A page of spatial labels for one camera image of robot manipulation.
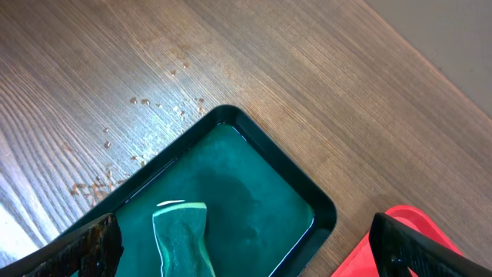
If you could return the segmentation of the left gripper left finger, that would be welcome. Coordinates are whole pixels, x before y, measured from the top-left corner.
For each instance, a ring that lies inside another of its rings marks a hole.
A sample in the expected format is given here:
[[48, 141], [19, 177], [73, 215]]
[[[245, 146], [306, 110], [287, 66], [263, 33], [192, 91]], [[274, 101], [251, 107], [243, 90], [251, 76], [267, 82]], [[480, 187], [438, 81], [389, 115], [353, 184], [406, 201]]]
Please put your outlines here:
[[115, 277], [123, 251], [118, 221], [108, 213], [7, 265], [1, 275]]

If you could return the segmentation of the green yellow sponge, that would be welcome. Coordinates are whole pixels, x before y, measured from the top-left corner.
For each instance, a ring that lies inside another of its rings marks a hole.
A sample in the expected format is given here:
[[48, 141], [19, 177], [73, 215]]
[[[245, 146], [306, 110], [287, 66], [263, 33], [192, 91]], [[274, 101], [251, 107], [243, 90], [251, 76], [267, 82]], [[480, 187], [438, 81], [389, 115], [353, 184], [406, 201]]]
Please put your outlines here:
[[203, 202], [178, 202], [152, 214], [162, 277], [215, 275], [204, 241], [207, 214]]

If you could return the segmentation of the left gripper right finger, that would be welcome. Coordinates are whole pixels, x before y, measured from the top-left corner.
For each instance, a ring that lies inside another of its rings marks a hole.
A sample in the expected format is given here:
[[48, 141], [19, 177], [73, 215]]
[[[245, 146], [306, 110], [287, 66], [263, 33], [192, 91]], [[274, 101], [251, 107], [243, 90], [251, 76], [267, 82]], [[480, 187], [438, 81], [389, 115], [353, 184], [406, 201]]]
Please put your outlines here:
[[382, 212], [374, 215], [369, 243], [380, 276], [491, 277], [491, 270]]

